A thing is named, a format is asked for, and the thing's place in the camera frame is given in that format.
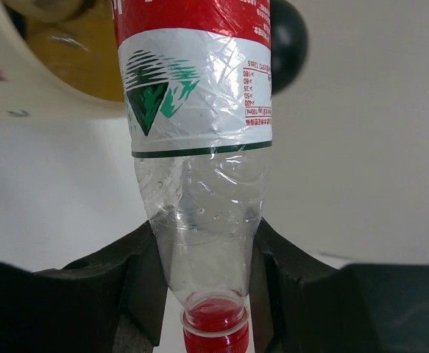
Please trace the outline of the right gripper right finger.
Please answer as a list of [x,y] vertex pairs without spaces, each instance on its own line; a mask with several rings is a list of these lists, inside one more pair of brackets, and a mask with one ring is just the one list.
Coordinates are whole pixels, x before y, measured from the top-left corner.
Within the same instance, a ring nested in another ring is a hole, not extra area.
[[336,269],[261,221],[249,299],[257,352],[429,352],[429,265]]

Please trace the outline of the black label black cap bottle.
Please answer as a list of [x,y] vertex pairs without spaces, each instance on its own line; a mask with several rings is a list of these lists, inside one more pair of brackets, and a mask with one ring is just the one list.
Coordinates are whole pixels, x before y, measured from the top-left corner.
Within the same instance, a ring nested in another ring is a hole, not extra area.
[[84,15],[97,0],[3,0],[3,3],[23,16],[56,24]]

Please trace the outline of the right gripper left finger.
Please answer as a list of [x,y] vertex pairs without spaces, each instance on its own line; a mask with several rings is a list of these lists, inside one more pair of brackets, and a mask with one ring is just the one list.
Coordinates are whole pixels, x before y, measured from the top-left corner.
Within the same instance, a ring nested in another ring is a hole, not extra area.
[[149,224],[61,269],[0,262],[0,352],[151,352],[166,297]]

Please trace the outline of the red label clear bottle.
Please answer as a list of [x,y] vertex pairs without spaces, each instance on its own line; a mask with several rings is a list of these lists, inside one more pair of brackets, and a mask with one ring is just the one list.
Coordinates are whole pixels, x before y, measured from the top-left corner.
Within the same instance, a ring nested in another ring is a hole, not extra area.
[[272,145],[268,1],[113,1],[138,186],[188,352],[245,352]]

